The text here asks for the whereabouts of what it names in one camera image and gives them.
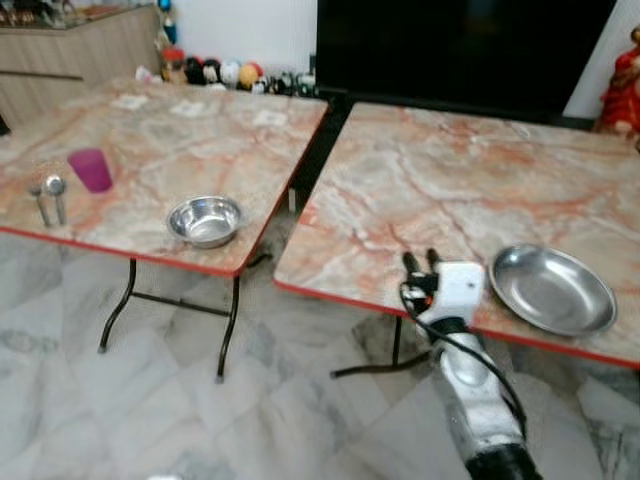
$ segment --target metal bowl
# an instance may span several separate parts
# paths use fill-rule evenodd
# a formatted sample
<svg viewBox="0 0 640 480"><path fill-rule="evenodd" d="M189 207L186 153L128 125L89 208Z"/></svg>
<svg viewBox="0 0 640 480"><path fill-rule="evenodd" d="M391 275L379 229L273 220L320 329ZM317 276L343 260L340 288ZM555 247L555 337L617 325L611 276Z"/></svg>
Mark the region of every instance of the metal bowl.
<svg viewBox="0 0 640 480"><path fill-rule="evenodd" d="M582 262L536 245L516 245L493 259L498 297L527 322L558 335L584 336L616 320L613 291Z"/></svg>
<svg viewBox="0 0 640 480"><path fill-rule="evenodd" d="M195 197L173 207L167 228L178 239L197 248L220 247L240 227L242 211L227 197Z"/></svg>

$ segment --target stainless steel bowl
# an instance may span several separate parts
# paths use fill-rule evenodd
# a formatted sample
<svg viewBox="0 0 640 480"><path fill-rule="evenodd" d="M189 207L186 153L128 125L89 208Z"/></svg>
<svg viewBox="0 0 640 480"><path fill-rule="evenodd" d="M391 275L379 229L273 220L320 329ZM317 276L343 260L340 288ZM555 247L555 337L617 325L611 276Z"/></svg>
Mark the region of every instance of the stainless steel bowl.
<svg viewBox="0 0 640 480"><path fill-rule="evenodd" d="M220 247L240 227L242 211L227 197L195 197L173 207L167 228L178 239L197 248Z"/></svg>
<svg viewBox="0 0 640 480"><path fill-rule="evenodd" d="M493 259L489 278L513 312L558 335L589 335L616 320L613 291L582 262L557 250L508 247Z"/></svg>

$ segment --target plastic cup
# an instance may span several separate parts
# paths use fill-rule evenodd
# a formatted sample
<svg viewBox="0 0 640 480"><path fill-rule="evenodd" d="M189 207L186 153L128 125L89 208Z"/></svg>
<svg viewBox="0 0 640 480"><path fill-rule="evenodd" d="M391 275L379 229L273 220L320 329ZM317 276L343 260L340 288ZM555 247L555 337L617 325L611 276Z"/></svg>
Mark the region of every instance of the plastic cup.
<svg viewBox="0 0 640 480"><path fill-rule="evenodd" d="M106 192L113 185L107 161L98 148L73 152L69 155L69 164L90 192Z"/></svg>

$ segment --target black screen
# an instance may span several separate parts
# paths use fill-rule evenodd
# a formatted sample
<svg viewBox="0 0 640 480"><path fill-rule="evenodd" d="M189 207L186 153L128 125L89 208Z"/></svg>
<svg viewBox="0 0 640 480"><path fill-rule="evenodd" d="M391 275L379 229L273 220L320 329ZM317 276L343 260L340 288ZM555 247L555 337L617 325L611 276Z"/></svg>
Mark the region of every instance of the black screen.
<svg viewBox="0 0 640 480"><path fill-rule="evenodd" d="M614 4L319 0L318 84L514 117L561 113Z"/></svg>

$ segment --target spoon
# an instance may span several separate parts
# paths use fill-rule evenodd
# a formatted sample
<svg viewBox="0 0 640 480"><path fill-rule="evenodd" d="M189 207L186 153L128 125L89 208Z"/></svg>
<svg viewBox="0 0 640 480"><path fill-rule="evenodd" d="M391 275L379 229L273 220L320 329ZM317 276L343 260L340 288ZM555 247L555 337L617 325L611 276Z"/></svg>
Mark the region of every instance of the spoon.
<svg viewBox="0 0 640 480"><path fill-rule="evenodd" d="M56 199L56 211L58 212L58 222L66 225L67 214L64 209L64 199L62 195L67 190L67 182L59 175L51 175L44 182L45 190Z"/></svg>
<svg viewBox="0 0 640 480"><path fill-rule="evenodd" d="M40 185L31 185L29 187L29 193L33 198L36 199L36 204L38 205L38 209L40 210L40 216L42 217L42 222L44 226L49 228L51 226L51 221L49 220L49 214L42 203L42 188Z"/></svg>

